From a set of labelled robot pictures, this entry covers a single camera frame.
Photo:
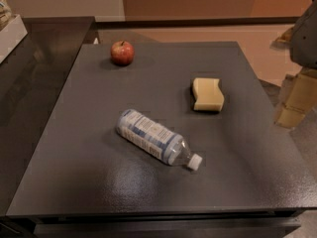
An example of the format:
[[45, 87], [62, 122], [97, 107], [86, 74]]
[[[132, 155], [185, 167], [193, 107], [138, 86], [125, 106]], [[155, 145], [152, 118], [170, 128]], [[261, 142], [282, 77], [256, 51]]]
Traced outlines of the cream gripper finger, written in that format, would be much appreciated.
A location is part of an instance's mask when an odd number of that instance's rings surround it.
[[289, 28], [288, 30], [286, 30], [283, 34], [281, 34], [276, 41], [278, 43], [283, 43], [283, 44], [289, 44], [291, 41], [291, 37], [292, 37], [292, 33], [293, 33], [293, 27]]
[[282, 82], [276, 105], [275, 124], [294, 128], [317, 105], [317, 70], [304, 67]]

